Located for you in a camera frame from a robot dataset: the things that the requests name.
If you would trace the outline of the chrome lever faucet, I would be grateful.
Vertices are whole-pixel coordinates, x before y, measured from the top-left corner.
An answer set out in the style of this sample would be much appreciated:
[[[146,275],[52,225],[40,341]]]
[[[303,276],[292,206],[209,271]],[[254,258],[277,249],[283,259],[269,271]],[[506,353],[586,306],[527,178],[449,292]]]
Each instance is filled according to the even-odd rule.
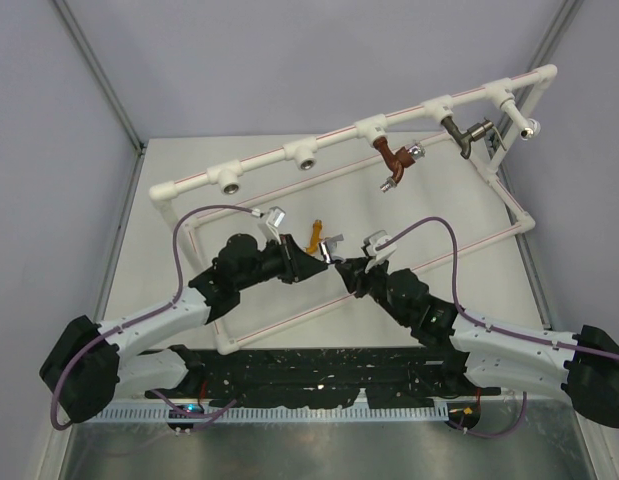
[[[328,265],[343,263],[345,259],[337,254],[337,247],[344,240],[342,234],[327,237],[318,242],[318,251]]]

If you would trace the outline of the white PVC pipe frame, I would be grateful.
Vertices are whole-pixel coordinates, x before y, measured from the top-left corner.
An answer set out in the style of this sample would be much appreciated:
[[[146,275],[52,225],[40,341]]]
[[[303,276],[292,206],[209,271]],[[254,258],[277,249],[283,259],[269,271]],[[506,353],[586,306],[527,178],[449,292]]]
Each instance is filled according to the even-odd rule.
[[[438,215],[453,224],[458,251],[468,255],[531,231],[535,220],[499,178],[506,150],[487,151],[484,141],[492,132],[472,144],[466,160],[440,121],[453,117],[456,107],[479,101],[503,113],[499,106],[507,99],[532,118],[557,72],[547,64],[303,138],[153,139],[147,146],[149,199],[177,230],[179,251],[194,272],[210,263],[206,243],[214,227],[228,224],[241,208],[263,210],[275,203],[291,211],[293,229],[303,235],[311,234],[316,219],[325,233],[343,229],[355,236],[374,221],[391,224],[403,215]],[[391,172],[372,146],[381,136],[392,151],[415,142],[426,151],[385,193],[380,186]]]

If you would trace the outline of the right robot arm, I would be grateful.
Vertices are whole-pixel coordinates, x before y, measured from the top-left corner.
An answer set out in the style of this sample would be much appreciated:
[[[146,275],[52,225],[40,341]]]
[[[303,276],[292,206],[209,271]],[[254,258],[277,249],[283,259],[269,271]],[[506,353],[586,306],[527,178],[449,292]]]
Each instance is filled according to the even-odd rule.
[[[336,265],[347,291],[370,297],[421,345],[449,348],[463,359],[441,370],[454,394],[501,388],[568,402],[581,416],[619,429],[619,345],[604,330],[577,333],[507,326],[430,293],[409,269],[390,272],[366,258]]]

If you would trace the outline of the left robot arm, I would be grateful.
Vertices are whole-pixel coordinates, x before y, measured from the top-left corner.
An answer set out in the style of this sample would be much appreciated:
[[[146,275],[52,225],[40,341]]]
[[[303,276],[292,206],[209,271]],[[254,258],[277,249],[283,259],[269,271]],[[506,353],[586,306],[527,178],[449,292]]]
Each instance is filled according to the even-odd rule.
[[[71,320],[39,370],[52,394],[53,428],[62,431],[96,416],[125,384],[123,370],[138,365],[144,351],[222,318],[239,305],[242,291],[272,279],[299,283],[327,268],[289,234],[263,247],[248,234],[235,234],[209,268],[180,280],[164,304],[115,321],[95,323],[86,315]]]

